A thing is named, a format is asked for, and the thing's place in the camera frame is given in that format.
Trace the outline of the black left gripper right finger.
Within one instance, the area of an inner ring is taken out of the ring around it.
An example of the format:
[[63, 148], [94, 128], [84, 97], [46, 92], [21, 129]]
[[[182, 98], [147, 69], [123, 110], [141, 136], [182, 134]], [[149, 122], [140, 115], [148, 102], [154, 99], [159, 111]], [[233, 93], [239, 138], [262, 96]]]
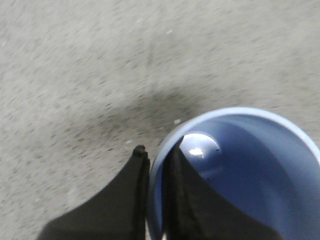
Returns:
[[176, 144], [163, 163], [162, 226], [168, 240], [281, 240], [213, 190]]

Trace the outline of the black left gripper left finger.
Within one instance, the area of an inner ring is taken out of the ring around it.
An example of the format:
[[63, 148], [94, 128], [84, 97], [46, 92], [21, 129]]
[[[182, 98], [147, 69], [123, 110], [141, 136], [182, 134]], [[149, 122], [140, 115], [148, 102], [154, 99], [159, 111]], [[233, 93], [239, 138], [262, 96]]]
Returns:
[[120, 172], [85, 203], [48, 222], [39, 240], [144, 240], [150, 160], [137, 145]]

